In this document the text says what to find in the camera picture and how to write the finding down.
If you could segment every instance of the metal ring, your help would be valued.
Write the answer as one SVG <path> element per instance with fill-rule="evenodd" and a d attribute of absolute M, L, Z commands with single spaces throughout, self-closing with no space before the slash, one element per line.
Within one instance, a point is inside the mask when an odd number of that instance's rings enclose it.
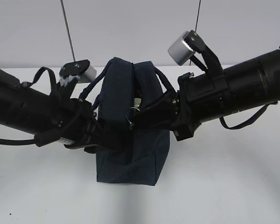
<path fill-rule="evenodd" d="M 130 119 L 127 117 L 127 113 L 128 113 L 129 110 L 136 110 L 138 112 L 140 112 L 140 110 L 139 110 L 139 108 L 133 106 L 133 107 L 128 108 L 127 111 L 126 111 L 126 120 L 129 123 L 130 129 L 132 129 L 132 127 L 134 126 L 134 123 L 131 122 Z"/>

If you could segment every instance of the suspension wire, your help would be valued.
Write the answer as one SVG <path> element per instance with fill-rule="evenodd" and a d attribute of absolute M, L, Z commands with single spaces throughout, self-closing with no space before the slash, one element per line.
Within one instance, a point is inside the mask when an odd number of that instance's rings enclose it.
<path fill-rule="evenodd" d="M 198 11 L 197 11 L 197 17 L 196 17 L 196 25 L 195 25 L 195 33 L 197 31 L 197 25 L 198 25 L 198 19 L 199 19 L 199 13 L 200 13 L 200 6 L 201 6 L 201 0 L 199 0 L 199 5 L 198 5 Z"/>
<path fill-rule="evenodd" d="M 67 23 L 67 18 L 66 18 L 66 13 L 65 13 L 65 9 L 64 9 L 63 0 L 60 0 L 60 3 L 61 3 L 62 13 L 63 13 L 64 22 L 65 22 L 65 26 L 66 26 L 67 36 L 68 36 L 68 39 L 69 39 L 69 42 L 70 42 L 71 54 L 72 54 L 73 60 L 74 60 L 74 62 L 75 62 L 75 61 L 76 61 L 76 58 L 75 58 L 75 54 L 74 54 L 73 44 L 72 44 L 72 42 L 71 42 L 70 29 L 69 29 L 69 25 L 68 25 L 68 23 Z"/>

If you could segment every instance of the navy blue bag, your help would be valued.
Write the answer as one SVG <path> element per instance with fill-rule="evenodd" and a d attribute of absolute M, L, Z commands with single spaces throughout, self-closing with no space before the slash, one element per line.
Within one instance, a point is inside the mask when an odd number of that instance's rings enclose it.
<path fill-rule="evenodd" d="M 153 186 L 157 183 L 169 151 L 169 131 L 130 131 L 126 119 L 129 108 L 134 106 L 135 83 L 141 89 L 140 110 L 163 94 L 156 73 L 167 89 L 172 88 L 152 62 L 132 64 L 115 57 L 97 77 L 96 83 L 102 79 L 101 76 L 105 77 L 101 93 L 93 105 L 94 108 L 98 106 L 98 119 L 107 122 L 124 139 L 121 151 L 95 147 L 98 182 Z M 91 153 L 93 148 L 85 151 Z"/>

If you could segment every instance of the white surface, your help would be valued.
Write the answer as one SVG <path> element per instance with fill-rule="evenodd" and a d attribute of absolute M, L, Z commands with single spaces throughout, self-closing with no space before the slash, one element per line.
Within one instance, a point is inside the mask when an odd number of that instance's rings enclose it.
<path fill-rule="evenodd" d="M 160 69 L 177 88 L 189 68 Z M 6 71 L 23 81 L 36 69 Z M 49 79 L 36 89 L 48 93 Z M 227 121 L 234 125 L 254 112 Z M 0 126 L 0 137 L 31 135 Z M 225 130 L 214 120 L 192 139 L 171 140 L 155 187 L 96 183 L 95 156 L 58 143 L 0 146 L 0 224 L 280 224 L 280 105 L 243 130 Z"/>
<path fill-rule="evenodd" d="M 168 47 L 195 29 L 199 0 L 64 0 L 77 59 L 175 65 Z M 280 46 L 280 0 L 202 0 L 198 34 L 222 64 Z M 72 60 L 60 0 L 0 0 L 0 67 Z"/>

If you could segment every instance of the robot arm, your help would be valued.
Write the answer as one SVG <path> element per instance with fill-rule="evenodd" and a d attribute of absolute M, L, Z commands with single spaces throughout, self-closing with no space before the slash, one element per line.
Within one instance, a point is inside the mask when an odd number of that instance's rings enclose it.
<path fill-rule="evenodd" d="M 134 117 L 137 128 L 163 128 L 177 140 L 191 138 L 209 120 L 218 119 L 226 128 L 224 116 L 254 107 L 264 107 L 251 119 L 229 129 L 253 123 L 270 104 L 280 101 L 280 49 L 222 69 L 217 56 L 194 31 L 185 32 L 168 50 L 179 65 L 192 60 L 205 73 L 178 78 L 179 91 L 167 91 L 160 99 Z M 202 55 L 206 67 L 195 56 Z"/>
<path fill-rule="evenodd" d="M 151 105 L 137 110 L 133 128 L 167 129 L 174 132 L 177 140 L 184 140 L 193 137 L 203 122 L 220 118 L 227 127 L 224 116 L 264 105 L 250 120 L 231 129 L 242 128 L 253 123 L 268 105 L 280 101 L 279 49 L 223 70 L 217 56 L 197 33 L 190 31 L 168 52 L 179 65 L 190 59 L 205 73 L 180 76 L 179 91 L 168 88 Z M 206 66 L 195 53 L 202 55 Z M 53 71 L 44 67 L 32 83 L 22 84 L 0 70 L 0 124 L 35 135 L 33 140 L 0 140 L 0 144 L 40 147 L 59 140 L 71 149 L 95 145 L 120 149 L 121 139 L 116 131 L 95 119 L 91 103 L 85 97 L 70 98 L 78 82 L 90 79 L 88 69 L 92 69 L 88 60 L 63 66 L 60 76 L 67 80 L 66 84 L 56 83 Z M 50 95 L 31 88 L 46 70 L 50 75 Z M 155 72 L 164 77 L 161 71 Z"/>

